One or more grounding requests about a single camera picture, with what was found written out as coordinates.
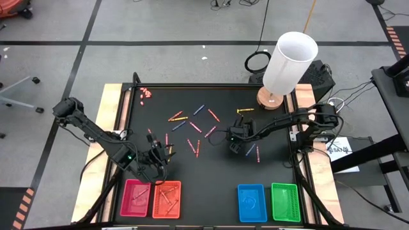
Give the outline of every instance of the yellow crayon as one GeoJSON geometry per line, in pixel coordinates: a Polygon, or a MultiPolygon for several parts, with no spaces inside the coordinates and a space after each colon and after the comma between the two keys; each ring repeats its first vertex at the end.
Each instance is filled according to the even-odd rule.
{"type": "Polygon", "coordinates": [[[184,119],[187,119],[188,117],[182,117],[182,118],[174,118],[174,119],[172,119],[172,120],[170,120],[170,121],[181,121],[181,120],[184,120],[184,119]]]}
{"type": "Polygon", "coordinates": [[[245,111],[253,111],[254,109],[237,109],[237,113],[245,111]]]}

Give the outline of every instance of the wooden lamp base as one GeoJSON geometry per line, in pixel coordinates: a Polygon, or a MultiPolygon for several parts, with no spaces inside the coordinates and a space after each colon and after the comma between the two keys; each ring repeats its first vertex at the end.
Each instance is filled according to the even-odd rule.
{"type": "Polygon", "coordinates": [[[283,100],[283,96],[270,93],[264,86],[257,93],[257,102],[264,109],[274,110],[280,107],[283,100]]]}

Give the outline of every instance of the gray carpet floor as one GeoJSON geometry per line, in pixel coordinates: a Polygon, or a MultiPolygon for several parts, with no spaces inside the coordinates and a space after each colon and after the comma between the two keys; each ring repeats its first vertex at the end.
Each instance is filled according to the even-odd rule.
{"type": "MultiPolygon", "coordinates": [[[[30,75],[42,82],[27,84],[12,98],[44,107],[37,114],[19,107],[0,106],[0,187],[29,187],[53,122],[56,105],[72,73],[80,41],[96,0],[37,0],[34,17],[5,19],[0,41],[77,41],[74,45],[3,45],[0,82],[10,85],[30,75]]],[[[267,1],[246,7],[232,1],[229,8],[210,9],[210,0],[102,0],[89,41],[258,41],[267,1]]],[[[287,31],[302,31],[313,0],[270,0],[264,41],[277,40],[287,31]]],[[[409,13],[407,0],[386,0],[384,7],[409,13]]],[[[409,17],[396,16],[388,26],[409,26],[409,17]]],[[[306,33],[318,42],[387,42],[372,6],[356,0],[318,0],[306,33]]],[[[255,45],[86,46],[70,95],[80,99],[90,119],[98,112],[106,83],[130,82],[138,72],[143,82],[247,82],[243,66],[255,45]]],[[[274,46],[261,49],[273,51],[274,46]]],[[[371,70],[396,62],[389,46],[320,46],[317,59],[331,66],[335,90],[357,86],[371,70]]],[[[263,66],[262,57],[252,60],[263,66]]],[[[346,98],[351,92],[337,96],[346,98]]],[[[396,129],[372,89],[341,111],[344,135],[372,136],[375,141],[394,135],[396,129]],[[371,111],[376,117],[368,114],[371,111]]],[[[69,224],[79,188],[79,174],[87,147],[64,130],[58,130],[36,191],[26,228],[69,224]]],[[[408,218],[409,194],[398,173],[389,174],[403,213],[408,218]]],[[[344,219],[357,227],[405,229],[402,222],[374,209],[360,197],[337,186],[344,219]]],[[[359,190],[374,203],[388,204],[382,187],[359,190]]]]}

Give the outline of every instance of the blue bin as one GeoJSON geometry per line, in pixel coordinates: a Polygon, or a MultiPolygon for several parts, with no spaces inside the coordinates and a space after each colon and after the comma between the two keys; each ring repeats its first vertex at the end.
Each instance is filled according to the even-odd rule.
{"type": "Polygon", "coordinates": [[[238,216],[240,222],[267,222],[263,185],[238,185],[238,216]]]}

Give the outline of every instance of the black equipment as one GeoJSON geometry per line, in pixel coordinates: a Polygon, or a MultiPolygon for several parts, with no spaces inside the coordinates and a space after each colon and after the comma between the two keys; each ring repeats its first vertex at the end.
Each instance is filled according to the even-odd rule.
{"type": "MultiPolygon", "coordinates": [[[[332,72],[327,66],[321,60],[313,61],[298,82],[299,84],[311,84],[316,102],[319,102],[335,86],[332,72]]],[[[262,84],[264,71],[265,68],[261,72],[252,72],[249,84],[262,84]]]]}
{"type": "Polygon", "coordinates": [[[256,131],[256,122],[250,120],[243,122],[243,116],[237,119],[233,126],[227,129],[226,139],[230,142],[229,148],[233,153],[239,153],[242,145],[246,142],[260,140],[271,132],[293,125],[308,125],[306,131],[295,134],[292,147],[295,150],[303,150],[306,146],[312,146],[317,137],[327,138],[327,142],[334,137],[333,134],[322,134],[323,131],[332,130],[338,125],[338,115],[335,107],[330,104],[316,104],[310,108],[299,108],[294,112],[274,118],[271,123],[256,131]],[[315,115],[315,120],[309,119],[309,115],[315,115]]]}
{"type": "Polygon", "coordinates": [[[89,120],[84,114],[84,106],[76,98],[66,98],[59,102],[53,110],[57,122],[65,127],[71,124],[80,128],[87,138],[92,138],[105,150],[108,157],[122,170],[130,171],[142,182],[155,183],[157,180],[166,180],[165,165],[174,153],[166,154],[165,149],[172,146],[163,146],[155,134],[148,134],[146,138],[151,144],[148,151],[139,151],[131,141],[121,140],[119,134],[102,130],[89,120]]]}
{"type": "Polygon", "coordinates": [[[386,75],[392,77],[396,94],[402,97],[409,97],[409,55],[400,59],[391,67],[382,67],[386,75]]]}

